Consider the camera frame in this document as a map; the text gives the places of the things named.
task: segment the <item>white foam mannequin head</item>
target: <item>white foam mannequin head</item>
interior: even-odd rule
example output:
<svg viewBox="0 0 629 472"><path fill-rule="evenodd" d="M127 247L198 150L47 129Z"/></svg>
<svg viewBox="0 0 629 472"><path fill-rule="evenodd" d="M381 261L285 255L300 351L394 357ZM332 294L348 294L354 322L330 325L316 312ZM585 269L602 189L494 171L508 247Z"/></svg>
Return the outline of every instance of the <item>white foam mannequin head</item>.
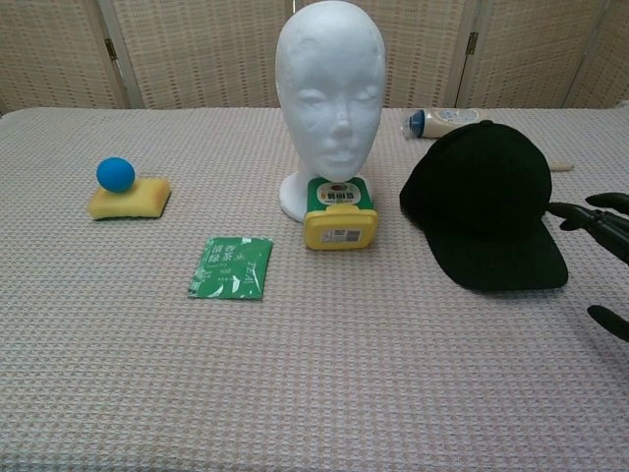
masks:
<svg viewBox="0 0 629 472"><path fill-rule="evenodd" d="M308 182L345 182L363 167L380 123L385 58L382 36L359 7L313 3L291 17L277 43L277 94L300 157L280 187L282 209L306 213Z"/></svg>

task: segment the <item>small stick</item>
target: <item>small stick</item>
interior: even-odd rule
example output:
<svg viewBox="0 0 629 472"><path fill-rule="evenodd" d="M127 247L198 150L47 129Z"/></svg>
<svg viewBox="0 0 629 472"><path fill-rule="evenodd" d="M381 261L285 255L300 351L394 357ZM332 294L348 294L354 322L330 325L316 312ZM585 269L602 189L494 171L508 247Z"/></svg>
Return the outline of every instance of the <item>small stick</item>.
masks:
<svg viewBox="0 0 629 472"><path fill-rule="evenodd" d="M549 162L550 172L566 172L574 169L574 164L570 162Z"/></svg>

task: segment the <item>green tea packet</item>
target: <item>green tea packet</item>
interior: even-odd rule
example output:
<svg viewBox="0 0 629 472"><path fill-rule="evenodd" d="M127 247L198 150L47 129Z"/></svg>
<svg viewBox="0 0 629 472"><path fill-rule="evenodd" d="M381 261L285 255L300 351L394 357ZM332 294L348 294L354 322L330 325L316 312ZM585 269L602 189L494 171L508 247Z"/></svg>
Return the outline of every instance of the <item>green tea packet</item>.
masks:
<svg viewBox="0 0 629 472"><path fill-rule="evenodd" d="M264 238L209 238L189 296L261 299L272 248L273 242Z"/></svg>

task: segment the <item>black baseball cap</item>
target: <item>black baseball cap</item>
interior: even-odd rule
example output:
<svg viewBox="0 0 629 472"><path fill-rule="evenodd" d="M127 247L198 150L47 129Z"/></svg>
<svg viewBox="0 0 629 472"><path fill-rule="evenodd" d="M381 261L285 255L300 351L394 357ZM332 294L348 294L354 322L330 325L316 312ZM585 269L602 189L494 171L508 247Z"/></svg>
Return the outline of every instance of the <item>black baseball cap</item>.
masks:
<svg viewBox="0 0 629 472"><path fill-rule="evenodd" d="M552 191L542 152L485 120L438 139L400 193L445 273L485 291L557 288L568 269L542 223Z"/></svg>

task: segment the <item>mannequin nose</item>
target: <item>mannequin nose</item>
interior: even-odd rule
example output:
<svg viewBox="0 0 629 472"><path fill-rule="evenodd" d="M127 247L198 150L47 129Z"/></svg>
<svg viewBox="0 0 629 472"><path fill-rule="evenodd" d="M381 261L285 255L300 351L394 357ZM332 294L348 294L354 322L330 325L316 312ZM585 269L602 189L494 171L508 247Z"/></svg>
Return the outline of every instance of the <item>mannequin nose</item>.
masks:
<svg viewBox="0 0 629 472"><path fill-rule="evenodd" d="M339 111L336 114L333 133L338 138L346 138L352 134L352 126L347 111Z"/></svg>

